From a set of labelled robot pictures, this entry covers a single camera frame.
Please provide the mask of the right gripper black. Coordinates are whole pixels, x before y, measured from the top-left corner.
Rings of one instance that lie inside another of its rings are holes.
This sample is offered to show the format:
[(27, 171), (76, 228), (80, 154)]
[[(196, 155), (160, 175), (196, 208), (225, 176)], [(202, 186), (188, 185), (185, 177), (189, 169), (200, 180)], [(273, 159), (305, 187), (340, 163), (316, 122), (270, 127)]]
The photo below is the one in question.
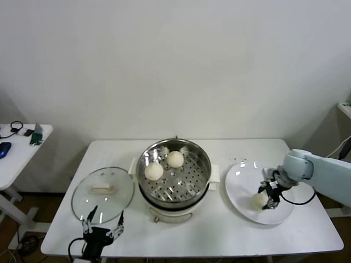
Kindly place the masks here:
[[(276, 183), (282, 188), (282, 191), (287, 191), (292, 187), (298, 186), (297, 181), (288, 177), (282, 165), (279, 165), (276, 168), (269, 168), (267, 170), (267, 177), (270, 180), (276, 181)], [(266, 191), (268, 200), (262, 209), (271, 210), (277, 208), (280, 203), (281, 191), (278, 189), (268, 190), (267, 182), (261, 182), (257, 193), (262, 193), (263, 191)]]

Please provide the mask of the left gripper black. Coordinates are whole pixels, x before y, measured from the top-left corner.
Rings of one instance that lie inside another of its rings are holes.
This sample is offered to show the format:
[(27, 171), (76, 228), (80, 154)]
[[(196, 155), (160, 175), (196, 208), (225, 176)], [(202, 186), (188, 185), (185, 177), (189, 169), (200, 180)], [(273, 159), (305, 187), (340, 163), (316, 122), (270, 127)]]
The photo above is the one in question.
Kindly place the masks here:
[(97, 211), (98, 206), (88, 214), (86, 219), (82, 220), (83, 239), (86, 247), (82, 254), (82, 259), (100, 259), (105, 246), (111, 245), (114, 238), (119, 238), (124, 232), (124, 211), (122, 211), (117, 226), (108, 230), (101, 227), (92, 227), (92, 219)]

